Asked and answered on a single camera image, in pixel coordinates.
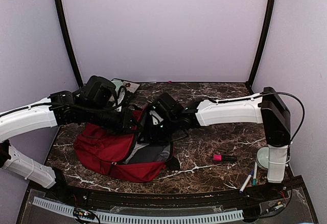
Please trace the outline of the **red student backpack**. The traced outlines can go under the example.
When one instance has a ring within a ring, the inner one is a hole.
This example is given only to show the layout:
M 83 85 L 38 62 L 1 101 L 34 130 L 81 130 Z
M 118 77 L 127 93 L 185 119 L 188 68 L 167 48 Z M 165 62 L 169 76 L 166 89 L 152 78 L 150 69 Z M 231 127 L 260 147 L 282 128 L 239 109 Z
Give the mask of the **red student backpack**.
M 85 168 L 128 182 L 147 183 L 164 169 L 180 170 L 173 142 L 148 142 L 141 133 L 112 135 L 87 124 L 73 147 Z

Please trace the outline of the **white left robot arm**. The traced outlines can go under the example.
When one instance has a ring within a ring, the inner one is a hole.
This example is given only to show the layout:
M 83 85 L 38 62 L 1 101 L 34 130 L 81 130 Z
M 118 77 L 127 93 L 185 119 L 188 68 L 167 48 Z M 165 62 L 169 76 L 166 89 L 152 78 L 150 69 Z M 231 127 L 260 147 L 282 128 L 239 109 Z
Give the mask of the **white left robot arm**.
M 133 92 L 123 81 L 91 76 L 76 91 L 60 91 L 39 101 L 1 113 L 1 169 L 35 182 L 60 201 L 68 201 L 72 190 L 62 172 L 29 157 L 11 139 L 68 124 L 89 123 L 108 132 L 136 132 L 137 120 L 129 108 Z

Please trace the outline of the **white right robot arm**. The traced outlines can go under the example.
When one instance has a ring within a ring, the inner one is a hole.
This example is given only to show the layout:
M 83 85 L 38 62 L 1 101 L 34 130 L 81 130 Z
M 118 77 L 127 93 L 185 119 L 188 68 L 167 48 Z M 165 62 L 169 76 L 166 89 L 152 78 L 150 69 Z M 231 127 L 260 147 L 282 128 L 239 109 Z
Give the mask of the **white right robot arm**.
M 145 130 L 154 142 L 166 140 L 178 130 L 227 123 L 262 124 L 268 145 L 268 184 L 261 196 L 272 200 L 281 191 L 281 183 L 291 144 L 290 111 L 271 87 L 263 92 L 233 99 L 204 99 L 182 106 L 163 93 L 147 106 Z

